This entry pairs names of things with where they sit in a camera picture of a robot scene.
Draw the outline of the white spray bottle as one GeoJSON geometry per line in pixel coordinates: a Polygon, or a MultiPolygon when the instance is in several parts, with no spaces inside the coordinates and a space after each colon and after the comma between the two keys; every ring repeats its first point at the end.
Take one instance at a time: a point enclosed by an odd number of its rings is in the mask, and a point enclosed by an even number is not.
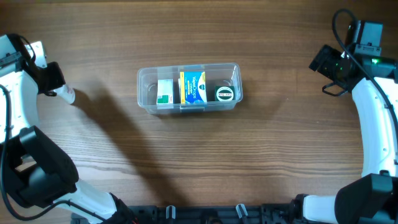
{"type": "Polygon", "coordinates": [[[57,96],[63,98],[68,104],[73,104],[75,101],[75,91],[67,84],[54,89],[54,92],[57,94],[57,96]]]}

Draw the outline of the white green box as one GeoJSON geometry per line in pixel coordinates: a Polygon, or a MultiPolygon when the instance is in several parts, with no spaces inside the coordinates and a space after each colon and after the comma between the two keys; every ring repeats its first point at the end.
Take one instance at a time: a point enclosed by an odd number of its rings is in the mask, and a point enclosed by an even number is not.
{"type": "Polygon", "coordinates": [[[158,80],[157,106],[160,108],[171,108],[174,104],[174,83],[172,79],[158,80]]]}

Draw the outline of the green round-label box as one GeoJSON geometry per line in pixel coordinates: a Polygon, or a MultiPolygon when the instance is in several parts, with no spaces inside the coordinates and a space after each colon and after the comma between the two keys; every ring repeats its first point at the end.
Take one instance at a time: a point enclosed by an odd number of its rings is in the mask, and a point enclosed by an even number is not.
{"type": "Polygon", "coordinates": [[[232,101],[236,94],[233,86],[215,86],[216,101],[232,101]]]}

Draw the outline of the white medicine box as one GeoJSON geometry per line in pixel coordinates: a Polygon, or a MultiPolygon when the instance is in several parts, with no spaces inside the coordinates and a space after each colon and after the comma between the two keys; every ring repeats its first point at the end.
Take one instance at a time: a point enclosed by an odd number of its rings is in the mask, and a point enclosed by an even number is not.
{"type": "Polygon", "coordinates": [[[202,78],[193,78],[183,83],[181,79],[178,79],[178,93],[180,96],[180,102],[183,105],[192,105],[198,103],[206,103],[206,83],[202,78]]]}

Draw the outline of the blue yellow VapoDrops box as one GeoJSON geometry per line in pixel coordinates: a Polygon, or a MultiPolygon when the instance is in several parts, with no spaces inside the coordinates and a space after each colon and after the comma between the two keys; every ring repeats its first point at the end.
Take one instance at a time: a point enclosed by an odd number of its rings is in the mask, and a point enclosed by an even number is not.
{"type": "Polygon", "coordinates": [[[206,103],[206,73],[204,71],[180,72],[181,104],[206,103]]]}

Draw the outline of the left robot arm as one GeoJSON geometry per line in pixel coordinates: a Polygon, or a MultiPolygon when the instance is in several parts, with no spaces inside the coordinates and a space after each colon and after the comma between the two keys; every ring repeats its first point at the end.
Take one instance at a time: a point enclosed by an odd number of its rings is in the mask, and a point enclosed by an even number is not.
{"type": "Polygon", "coordinates": [[[38,95],[75,101],[59,64],[46,58],[41,42],[1,36],[1,197],[8,212],[26,222],[58,207],[88,223],[138,223],[121,199],[81,180],[69,155],[39,129],[38,95]]]}

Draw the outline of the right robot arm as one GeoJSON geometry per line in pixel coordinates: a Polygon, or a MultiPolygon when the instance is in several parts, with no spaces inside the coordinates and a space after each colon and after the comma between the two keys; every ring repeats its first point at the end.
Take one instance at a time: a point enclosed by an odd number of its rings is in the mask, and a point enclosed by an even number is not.
{"type": "Polygon", "coordinates": [[[353,20],[342,51],[324,45],[309,65],[351,93],[363,142],[361,178],[336,195],[298,195],[292,220],[397,223],[397,61],[381,56],[383,25],[353,20]]]}

